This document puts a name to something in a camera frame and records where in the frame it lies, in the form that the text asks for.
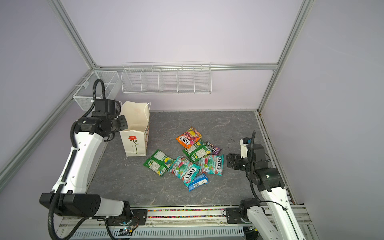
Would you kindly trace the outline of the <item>white floral paper bag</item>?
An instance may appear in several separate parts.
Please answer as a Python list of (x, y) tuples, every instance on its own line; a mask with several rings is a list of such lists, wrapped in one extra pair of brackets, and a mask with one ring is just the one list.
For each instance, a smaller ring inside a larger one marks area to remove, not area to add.
[(151, 103), (125, 102), (121, 115), (125, 116), (128, 128), (120, 132), (127, 157), (147, 155)]

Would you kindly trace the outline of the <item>blue snack bar packet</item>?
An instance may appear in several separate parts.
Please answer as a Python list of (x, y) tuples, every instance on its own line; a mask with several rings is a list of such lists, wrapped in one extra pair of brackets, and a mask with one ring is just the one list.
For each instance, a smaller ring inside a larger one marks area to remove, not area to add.
[(207, 183), (209, 183), (208, 177), (205, 174), (201, 174), (195, 177), (195, 179), (188, 186), (189, 192)]

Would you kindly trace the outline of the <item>green yellow snack bag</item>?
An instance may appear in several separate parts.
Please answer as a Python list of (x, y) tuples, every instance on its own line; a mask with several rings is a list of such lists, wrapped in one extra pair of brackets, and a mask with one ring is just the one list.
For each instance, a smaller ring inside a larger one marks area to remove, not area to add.
[(156, 150), (143, 164), (144, 167), (152, 170), (162, 177), (174, 163), (174, 159), (161, 150)]

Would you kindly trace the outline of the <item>teal Fox's mint candy bag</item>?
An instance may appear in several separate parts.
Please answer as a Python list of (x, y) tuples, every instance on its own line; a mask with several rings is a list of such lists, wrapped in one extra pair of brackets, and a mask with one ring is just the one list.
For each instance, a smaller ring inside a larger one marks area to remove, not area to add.
[(182, 180), (184, 185), (188, 187), (194, 181), (200, 169), (200, 166), (192, 163), (183, 156), (179, 156), (171, 165), (169, 172)]

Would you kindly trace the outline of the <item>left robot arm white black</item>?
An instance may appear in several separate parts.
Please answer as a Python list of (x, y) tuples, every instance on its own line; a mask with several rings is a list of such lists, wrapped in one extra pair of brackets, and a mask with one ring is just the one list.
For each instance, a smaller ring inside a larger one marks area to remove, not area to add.
[(133, 213), (128, 201), (87, 194), (88, 177), (100, 144), (113, 140), (116, 133), (128, 128), (121, 109), (120, 102), (107, 99), (103, 80), (95, 80), (91, 107), (71, 126), (72, 147), (65, 167), (52, 190), (43, 193), (39, 200), (49, 210), (48, 232), (51, 239), (60, 239), (55, 230), (55, 215), (80, 217), (79, 222), (64, 237), (66, 240), (86, 220), (95, 219), (104, 222), (106, 226), (112, 221), (119, 221), (122, 225), (132, 222)]

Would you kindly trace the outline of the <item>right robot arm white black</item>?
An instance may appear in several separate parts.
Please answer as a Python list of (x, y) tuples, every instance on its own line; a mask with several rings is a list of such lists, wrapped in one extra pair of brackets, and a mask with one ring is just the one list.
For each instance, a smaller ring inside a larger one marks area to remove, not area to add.
[(241, 153), (227, 154), (227, 166), (244, 171), (252, 198), (239, 205), (240, 218), (251, 223), (264, 240), (304, 240), (305, 234), (289, 203), (288, 192), (276, 168), (271, 168), (265, 149), (255, 143), (256, 132), (240, 140)]

